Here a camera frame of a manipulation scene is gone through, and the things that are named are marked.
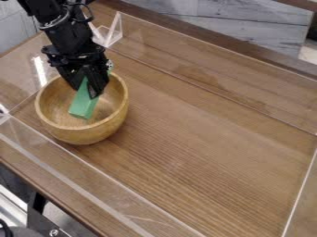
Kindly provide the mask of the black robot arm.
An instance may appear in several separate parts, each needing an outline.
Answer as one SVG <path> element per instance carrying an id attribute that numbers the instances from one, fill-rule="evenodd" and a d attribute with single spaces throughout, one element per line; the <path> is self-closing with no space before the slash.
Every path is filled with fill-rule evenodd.
<path id="1" fill-rule="evenodd" d="M 84 79 L 89 98 L 108 85 L 105 47 L 92 40 L 93 14 L 80 0 L 15 0 L 26 15 L 38 22 L 50 44 L 41 48 L 49 65 L 77 91 Z"/>

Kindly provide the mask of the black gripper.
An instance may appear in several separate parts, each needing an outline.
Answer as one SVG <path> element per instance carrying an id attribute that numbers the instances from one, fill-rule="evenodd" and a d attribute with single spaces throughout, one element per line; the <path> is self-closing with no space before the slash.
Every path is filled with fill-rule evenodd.
<path id="1" fill-rule="evenodd" d="M 108 70 L 112 62 L 105 57 L 105 48 L 98 44 L 85 44 L 76 51 L 61 53 L 53 45 L 41 48 L 49 65 L 58 71 L 61 78 L 77 90 L 86 77 L 89 98 L 96 98 L 108 85 Z"/>

